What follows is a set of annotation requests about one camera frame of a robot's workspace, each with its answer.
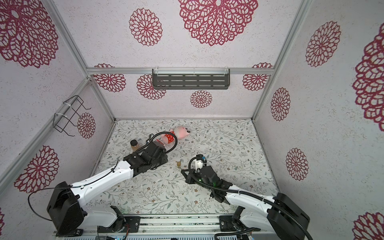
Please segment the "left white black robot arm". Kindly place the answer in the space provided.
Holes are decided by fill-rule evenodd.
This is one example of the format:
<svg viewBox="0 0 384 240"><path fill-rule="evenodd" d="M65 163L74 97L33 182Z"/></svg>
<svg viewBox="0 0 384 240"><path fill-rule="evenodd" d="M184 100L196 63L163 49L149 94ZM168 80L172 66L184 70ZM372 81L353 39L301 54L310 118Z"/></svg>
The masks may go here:
<svg viewBox="0 0 384 240"><path fill-rule="evenodd" d="M160 132L151 135L147 143L132 154L118 161L113 167L83 181L62 182L52 190L47 206L51 221L58 237L74 237L82 231L81 227L101 226L120 231L126 224L124 215L116 206L98 208L88 206L88 202L98 194L128 179L149 170L155 170L168 162L169 153L165 145L157 142L161 135L170 135L178 142L172 132Z"/></svg>

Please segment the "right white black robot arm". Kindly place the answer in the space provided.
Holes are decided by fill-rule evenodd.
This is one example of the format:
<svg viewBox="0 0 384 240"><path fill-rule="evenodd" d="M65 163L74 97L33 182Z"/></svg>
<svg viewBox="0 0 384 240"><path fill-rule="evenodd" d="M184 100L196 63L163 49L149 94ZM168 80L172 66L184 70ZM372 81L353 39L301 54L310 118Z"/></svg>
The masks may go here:
<svg viewBox="0 0 384 240"><path fill-rule="evenodd" d="M311 240L308 231L310 217L287 195L265 196L243 190L221 179L203 155L189 161L181 171L186 183L209 190L210 197L219 203L235 206L231 216L219 218L221 231L214 238L244 236L267 231L281 240Z"/></svg>

